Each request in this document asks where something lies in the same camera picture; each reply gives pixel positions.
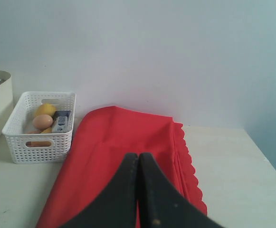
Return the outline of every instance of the white wall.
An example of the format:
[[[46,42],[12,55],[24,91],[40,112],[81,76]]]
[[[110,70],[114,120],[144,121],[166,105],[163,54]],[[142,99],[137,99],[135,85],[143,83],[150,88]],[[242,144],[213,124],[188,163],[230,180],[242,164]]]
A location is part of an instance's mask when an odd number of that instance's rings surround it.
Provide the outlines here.
[[[276,0],[0,0],[14,95],[245,127],[276,167]]]

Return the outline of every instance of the red tablecloth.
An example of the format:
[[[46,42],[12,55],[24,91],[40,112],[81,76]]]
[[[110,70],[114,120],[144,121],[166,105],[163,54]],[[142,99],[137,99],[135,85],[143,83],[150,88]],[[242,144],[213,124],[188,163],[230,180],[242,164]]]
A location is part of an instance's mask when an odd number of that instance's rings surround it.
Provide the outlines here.
[[[176,189],[206,214],[181,127],[171,117],[115,106],[88,113],[76,132],[37,227],[56,228],[83,210],[107,185],[128,152],[151,152]]]

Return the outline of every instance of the red cloth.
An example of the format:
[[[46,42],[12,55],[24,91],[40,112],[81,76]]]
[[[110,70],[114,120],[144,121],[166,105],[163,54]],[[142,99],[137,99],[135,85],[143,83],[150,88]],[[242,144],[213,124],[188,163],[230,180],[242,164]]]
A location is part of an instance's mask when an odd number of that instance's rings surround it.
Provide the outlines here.
[[[128,152],[151,152],[177,190],[207,214],[181,127],[171,117],[115,106],[88,113],[76,132],[37,228],[56,228],[83,210],[108,184]]]

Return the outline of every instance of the white plastic basket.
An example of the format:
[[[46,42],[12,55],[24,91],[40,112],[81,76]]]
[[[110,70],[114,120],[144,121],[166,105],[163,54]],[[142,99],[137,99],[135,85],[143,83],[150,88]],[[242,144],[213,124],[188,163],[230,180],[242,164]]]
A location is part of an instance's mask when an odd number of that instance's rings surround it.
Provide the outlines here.
[[[33,114],[42,103],[57,110],[71,110],[66,133],[26,134]],[[5,135],[13,162],[34,164],[61,162],[69,152],[74,125],[76,94],[66,92],[25,92],[21,95],[2,133]],[[48,147],[28,147],[27,142],[51,142]]]

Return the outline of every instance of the white table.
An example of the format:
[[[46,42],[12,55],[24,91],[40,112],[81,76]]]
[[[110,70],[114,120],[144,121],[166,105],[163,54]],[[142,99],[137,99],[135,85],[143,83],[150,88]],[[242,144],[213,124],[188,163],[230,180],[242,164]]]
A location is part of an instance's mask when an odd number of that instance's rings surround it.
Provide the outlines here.
[[[276,171],[248,134],[183,129],[208,216],[227,228],[276,228]],[[0,228],[35,226],[60,167],[13,164],[0,137]]]

